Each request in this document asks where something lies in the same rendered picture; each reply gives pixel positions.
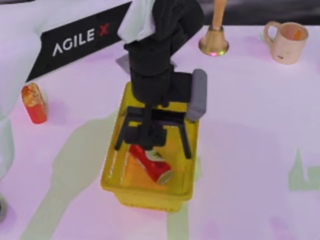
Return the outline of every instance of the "pink mug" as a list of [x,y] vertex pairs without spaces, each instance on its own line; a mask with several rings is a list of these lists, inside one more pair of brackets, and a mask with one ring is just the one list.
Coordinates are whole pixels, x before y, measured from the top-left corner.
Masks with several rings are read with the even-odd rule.
[[[269,36],[269,28],[277,28],[275,38]],[[281,64],[295,64],[303,52],[308,39],[308,30],[295,22],[268,22],[263,31],[273,60]]]

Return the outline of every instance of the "yellow bin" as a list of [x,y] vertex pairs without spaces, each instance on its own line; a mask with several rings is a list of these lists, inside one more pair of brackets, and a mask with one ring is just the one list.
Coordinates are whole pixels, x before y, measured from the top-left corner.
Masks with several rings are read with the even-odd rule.
[[[185,121],[192,159],[185,158],[178,128],[167,127],[166,145],[157,150],[171,165],[173,177],[166,184],[157,185],[129,154],[128,144],[123,142],[119,151],[114,150],[128,106],[144,106],[133,97],[130,82],[125,86],[103,167],[101,187],[113,192],[118,201],[126,206],[177,212],[193,195],[199,122]],[[185,112],[187,105],[171,103],[167,109]]]

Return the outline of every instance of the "pink tablecloth surface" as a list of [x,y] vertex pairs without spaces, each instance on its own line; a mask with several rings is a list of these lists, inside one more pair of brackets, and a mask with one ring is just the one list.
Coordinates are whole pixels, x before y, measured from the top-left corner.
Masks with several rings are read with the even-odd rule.
[[48,121],[31,124],[21,101],[11,114],[16,152],[0,182],[9,204],[0,239],[320,239],[320,29],[308,29],[295,65],[271,59],[262,26],[225,27],[230,49],[217,58],[198,50],[203,28],[173,57],[177,71],[208,74],[198,179],[174,214],[121,206],[100,189],[130,80],[115,63],[122,44],[41,77]]

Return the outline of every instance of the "red can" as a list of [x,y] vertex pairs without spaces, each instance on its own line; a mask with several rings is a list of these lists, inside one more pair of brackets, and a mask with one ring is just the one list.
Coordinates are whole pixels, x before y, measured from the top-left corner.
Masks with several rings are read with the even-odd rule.
[[26,111],[34,124],[47,121],[47,106],[39,87],[35,83],[23,87],[22,101]]
[[171,179],[171,166],[155,150],[145,151],[138,145],[131,145],[129,152],[155,183],[162,185]]

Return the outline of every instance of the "golden bell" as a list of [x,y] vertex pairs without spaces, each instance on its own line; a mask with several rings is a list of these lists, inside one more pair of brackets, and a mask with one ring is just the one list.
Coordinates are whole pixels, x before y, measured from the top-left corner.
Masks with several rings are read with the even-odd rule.
[[229,49],[229,43],[225,39],[224,28],[219,30],[209,27],[205,36],[199,41],[199,49],[209,56],[222,56]]

